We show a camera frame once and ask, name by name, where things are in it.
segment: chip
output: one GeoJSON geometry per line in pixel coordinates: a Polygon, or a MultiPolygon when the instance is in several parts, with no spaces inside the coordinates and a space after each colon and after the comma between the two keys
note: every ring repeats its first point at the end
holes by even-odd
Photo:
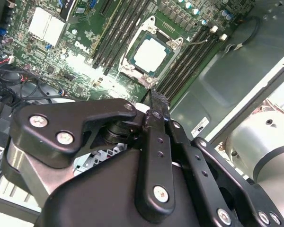
{"type": "Polygon", "coordinates": [[[52,74],[52,73],[55,71],[55,68],[54,68],[53,66],[49,65],[49,66],[47,67],[46,71],[47,71],[48,73],[51,73],[51,74],[52,74]]]}
{"type": "Polygon", "coordinates": [[[76,93],[81,94],[83,92],[83,88],[77,87],[76,88],[76,93]]]}

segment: connector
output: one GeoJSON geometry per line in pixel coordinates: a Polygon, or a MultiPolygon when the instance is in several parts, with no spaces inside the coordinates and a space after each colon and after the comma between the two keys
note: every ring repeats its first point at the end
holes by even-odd
{"type": "Polygon", "coordinates": [[[211,33],[216,33],[218,31],[218,27],[216,25],[214,25],[211,29],[210,32],[211,33]]]}
{"type": "Polygon", "coordinates": [[[227,39],[227,37],[228,36],[226,34],[223,34],[223,35],[220,36],[220,40],[225,41],[227,39]]]}
{"type": "Polygon", "coordinates": [[[14,56],[9,56],[8,60],[9,60],[8,64],[12,64],[12,63],[15,62],[15,57],[14,56]]]}
{"type": "Polygon", "coordinates": [[[15,0],[6,0],[6,6],[9,8],[14,8],[16,6],[15,0]]]}

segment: screw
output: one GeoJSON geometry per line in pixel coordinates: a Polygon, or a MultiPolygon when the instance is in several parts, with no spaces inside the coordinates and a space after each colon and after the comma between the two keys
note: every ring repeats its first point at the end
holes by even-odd
{"type": "Polygon", "coordinates": [[[259,211],[258,214],[259,214],[261,220],[262,220],[265,224],[269,224],[269,223],[270,223],[270,221],[269,221],[269,219],[268,219],[268,217],[266,216],[265,213],[259,211]]]}
{"type": "Polygon", "coordinates": [[[57,140],[61,144],[69,145],[74,141],[74,138],[68,132],[60,132],[57,135],[57,140]]]}
{"type": "Polygon", "coordinates": [[[175,126],[177,129],[181,128],[181,125],[180,125],[178,122],[174,122],[174,126],[175,126]]]}
{"type": "Polygon", "coordinates": [[[206,142],[203,141],[203,140],[200,140],[200,144],[201,144],[203,147],[206,147],[206,146],[207,146],[206,142]]]}
{"type": "Polygon", "coordinates": [[[219,218],[224,224],[228,226],[231,225],[231,218],[229,217],[229,214],[225,210],[218,209],[217,213],[218,213],[219,218]]]}
{"type": "Polygon", "coordinates": [[[48,121],[45,117],[38,116],[38,115],[32,116],[31,118],[29,118],[29,122],[31,123],[31,125],[37,128],[43,128],[47,126],[48,124],[48,121]]]}
{"type": "Polygon", "coordinates": [[[271,218],[278,224],[278,225],[281,225],[281,221],[280,219],[277,217],[277,215],[275,215],[274,213],[270,212],[269,213],[271,218]]]}
{"type": "Polygon", "coordinates": [[[155,186],[153,188],[153,193],[156,199],[159,200],[160,202],[167,202],[169,200],[169,194],[161,186],[155,186]]]}
{"type": "Polygon", "coordinates": [[[152,112],[152,114],[158,119],[161,118],[161,115],[157,111],[152,112]]]}
{"type": "Polygon", "coordinates": [[[125,107],[126,109],[128,109],[129,111],[132,111],[132,110],[133,110],[132,105],[130,105],[130,104],[128,104],[128,103],[126,103],[126,104],[124,105],[124,107],[125,107]]]}

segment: label sticker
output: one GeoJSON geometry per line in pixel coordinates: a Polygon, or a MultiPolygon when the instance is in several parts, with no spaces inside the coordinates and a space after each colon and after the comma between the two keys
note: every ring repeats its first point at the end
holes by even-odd
{"type": "Polygon", "coordinates": [[[197,137],[197,135],[200,134],[200,132],[202,132],[202,130],[209,124],[209,120],[207,119],[207,117],[204,117],[200,123],[198,123],[198,125],[191,131],[191,134],[193,135],[193,137],[197,137]]]}

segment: black cable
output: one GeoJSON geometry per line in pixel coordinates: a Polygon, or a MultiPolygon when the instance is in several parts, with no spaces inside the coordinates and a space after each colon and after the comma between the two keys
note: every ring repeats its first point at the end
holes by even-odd
{"type": "Polygon", "coordinates": [[[252,34],[250,35],[250,37],[242,43],[227,45],[226,48],[225,48],[225,51],[224,51],[225,53],[228,53],[229,51],[236,51],[236,50],[240,49],[241,47],[249,44],[251,41],[254,40],[254,38],[257,36],[257,34],[260,30],[261,19],[259,17],[256,17],[256,16],[251,16],[251,17],[246,18],[245,20],[240,20],[239,22],[241,24],[244,24],[244,23],[247,23],[247,22],[252,21],[252,20],[255,20],[256,26],[255,26],[255,29],[253,30],[252,34]]]}

